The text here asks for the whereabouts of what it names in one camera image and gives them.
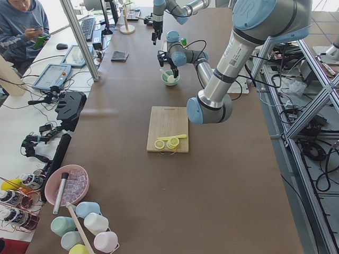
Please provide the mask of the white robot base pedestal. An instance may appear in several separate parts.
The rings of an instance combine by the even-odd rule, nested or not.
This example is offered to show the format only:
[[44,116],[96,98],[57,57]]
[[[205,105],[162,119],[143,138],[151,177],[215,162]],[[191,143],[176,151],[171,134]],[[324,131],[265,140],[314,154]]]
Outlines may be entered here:
[[228,90],[228,94],[248,94],[249,93],[249,86],[247,84],[247,80],[249,78],[245,74],[240,74],[236,81],[230,86]]

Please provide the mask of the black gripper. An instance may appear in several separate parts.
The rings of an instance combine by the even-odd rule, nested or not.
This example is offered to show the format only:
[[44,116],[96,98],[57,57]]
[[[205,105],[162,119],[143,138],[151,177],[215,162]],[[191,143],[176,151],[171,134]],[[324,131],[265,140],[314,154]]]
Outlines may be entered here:
[[151,39],[153,42],[153,45],[156,45],[157,39],[161,40],[161,36],[163,33],[163,21],[153,21],[153,29],[154,32],[151,35]]
[[167,57],[167,62],[173,72],[173,77],[177,78],[179,76],[179,70],[177,69],[177,66],[174,64],[170,57]]

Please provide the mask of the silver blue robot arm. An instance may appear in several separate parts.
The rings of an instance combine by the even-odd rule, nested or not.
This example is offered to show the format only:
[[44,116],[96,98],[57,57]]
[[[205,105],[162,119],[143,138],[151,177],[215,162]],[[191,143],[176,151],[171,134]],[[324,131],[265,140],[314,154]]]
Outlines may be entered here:
[[167,58],[174,75],[177,67],[194,64],[204,88],[186,105],[189,120],[195,124],[221,123],[232,112],[227,92],[254,49],[267,39],[291,42],[309,34],[311,1],[237,1],[233,8],[233,29],[226,50],[215,69],[204,51],[185,49],[177,31],[166,35]]
[[163,33],[163,18],[167,11],[176,21],[183,25],[190,16],[196,14],[199,10],[203,10],[210,5],[210,1],[197,0],[191,1],[188,4],[180,7],[175,0],[154,0],[153,1],[153,33],[151,40],[153,45],[156,45],[158,40],[161,40]]

